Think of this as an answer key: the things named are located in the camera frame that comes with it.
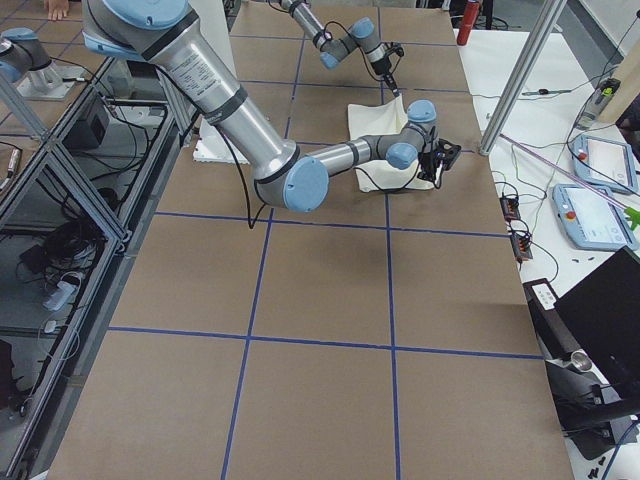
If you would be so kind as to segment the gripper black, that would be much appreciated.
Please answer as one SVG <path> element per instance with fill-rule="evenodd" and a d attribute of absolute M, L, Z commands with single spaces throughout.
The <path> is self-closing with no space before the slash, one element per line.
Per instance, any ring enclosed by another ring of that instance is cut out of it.
<path fill-rule="evenodd" d="M 377 78 L 383 80 L 394 97 L 400 96 L 400 91 L 393 77 L 391 56 L 396 53 L 394 47 L 377 47 L 368 52 L 368 61 Z"/>
<path fill-rule="evenodd" d="M 419 172 L 417 177 L 420 180 L 437 180 L 439 174 L 444 171 L 446 157 L 445 142 L 439 139 L 435 145 L 431 146 L 429 152 L 418 155 Z"/>

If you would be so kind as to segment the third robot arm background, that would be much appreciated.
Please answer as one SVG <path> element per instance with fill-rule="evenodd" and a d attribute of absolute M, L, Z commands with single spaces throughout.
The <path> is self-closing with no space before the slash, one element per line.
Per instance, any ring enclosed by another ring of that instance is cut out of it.
<path fill-rule="evenodd" d="M 62 100 L 82 73 L 82 67 L 57 65 L 29 28 L 1 33 L 1 74 L 26 99 Z"/>

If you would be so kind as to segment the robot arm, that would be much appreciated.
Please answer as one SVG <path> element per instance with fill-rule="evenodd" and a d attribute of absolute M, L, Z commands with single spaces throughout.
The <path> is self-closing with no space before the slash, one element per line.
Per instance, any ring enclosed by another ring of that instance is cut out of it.
<path fill-rule="evenodd" d="M 429 100 L 413 102 L 399 133 L 366 135 L 303 156 L 283 139 L 249 98 L 235 74 L 201 33 L 200 17 L 186 1 L 85 1 L 83 36 L 104 56 L 145 61 L 165 74 L 224 134 L 253 168 L 253 185 L 266 204 L 309 212 L 324 201 L 332 176 L 370 161 L 404 170 L 434 185 L 455 163 L 460 148 L 437 131 Z"/>
<path fill-rule="evenodd" d="M 358 51 L 369 76 L 377 82 L 383 82 L 394 97 L 400 96 L 394 72 L 404 56 L 403 46 L 397 42 L 384 42 L 369 17 L 361 18 L 345 28 L 336 21 L 322 23 L 307 1 L 284 0 L 277 4 L 276 10 L 287 13 L 312 41 L 327 69 L 336 68 Z"/>

